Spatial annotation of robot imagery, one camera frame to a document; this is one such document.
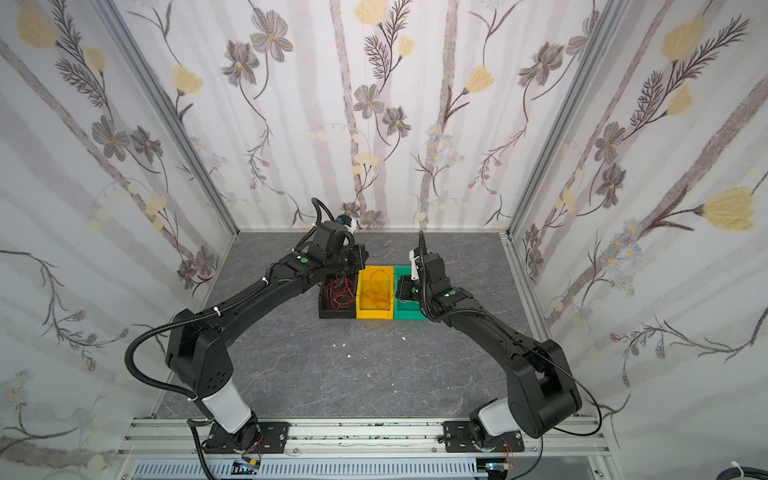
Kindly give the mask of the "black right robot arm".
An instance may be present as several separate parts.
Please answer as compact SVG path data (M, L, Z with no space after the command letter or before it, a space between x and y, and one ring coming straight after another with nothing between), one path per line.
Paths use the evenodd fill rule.
M541 439L581 410L587 387L573 376L558 343L539 342L513 329L471 292L453 286L442 257L428 249L423 232L409 259L411 273L398 281L396 298L416 302L428 320L466 335L504 372L506 396L469 417L469 436L477 448L487 449L518 431Z

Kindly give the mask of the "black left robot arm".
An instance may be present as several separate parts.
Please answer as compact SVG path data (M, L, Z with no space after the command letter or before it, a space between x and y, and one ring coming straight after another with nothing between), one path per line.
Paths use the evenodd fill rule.
M198 313L179 312L169 323L140 334L126 349L124 363L136 380L185 396L210 423L211 438L198 446L199 452L252 452L264 437L256 413L234 384L229 347L257 321L327 277L350 276L365 266L368 254L354 238L352 218L332 215L319 199L312 204L314 226L271 263L261 279ZM139 347L161 333L169 336L165 362L178 377L177 385L150 377L135 360Z

